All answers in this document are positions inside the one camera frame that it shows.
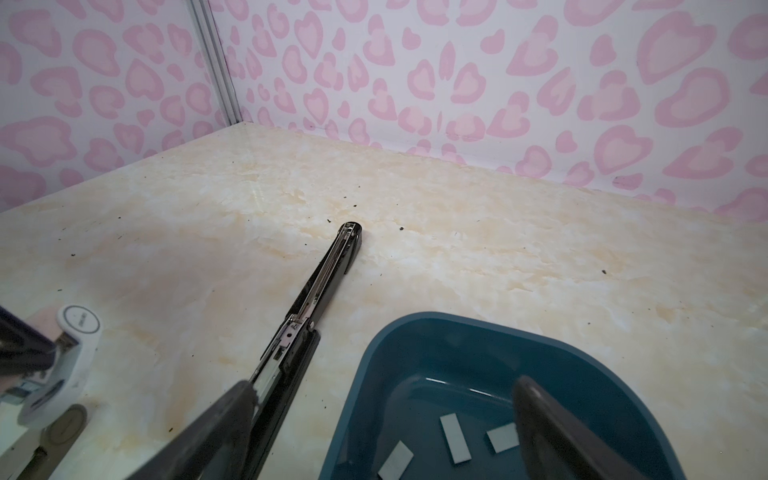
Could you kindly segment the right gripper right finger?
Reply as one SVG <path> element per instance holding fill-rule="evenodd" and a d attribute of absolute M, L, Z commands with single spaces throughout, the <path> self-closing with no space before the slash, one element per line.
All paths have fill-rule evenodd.
<path fill-rule="evenodd" d="M 528 376 L 513 387 L 525 471 L 531 479 L 642 479 L 635 469 Z"/>

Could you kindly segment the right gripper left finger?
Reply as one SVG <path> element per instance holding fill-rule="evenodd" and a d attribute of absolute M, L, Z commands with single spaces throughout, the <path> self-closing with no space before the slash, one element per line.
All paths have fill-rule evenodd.
<path fill-rule="evenodd" d="M 256 403 L 251 383 L 236 383 L 130 477 L 239 479 L 248 455 Z"/>

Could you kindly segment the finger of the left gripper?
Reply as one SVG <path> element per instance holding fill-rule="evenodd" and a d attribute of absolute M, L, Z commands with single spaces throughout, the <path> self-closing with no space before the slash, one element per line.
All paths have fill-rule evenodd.
<path fill-rule="evenodd" d="M 14 314 L 1 308 L 1 375 L 17 376 L 50 369 L 56 345 Z"/>

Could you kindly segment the black stapler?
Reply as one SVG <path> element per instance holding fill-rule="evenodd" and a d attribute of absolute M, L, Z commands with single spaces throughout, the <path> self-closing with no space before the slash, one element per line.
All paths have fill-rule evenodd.
<path fill-rule="evenodd" d="M 255 479 L 319 344 L 317 323 L 362 244 L 362 226 L 346 222 L 285 316 L 251 377 L 257 397 L 242 477 Z"/>

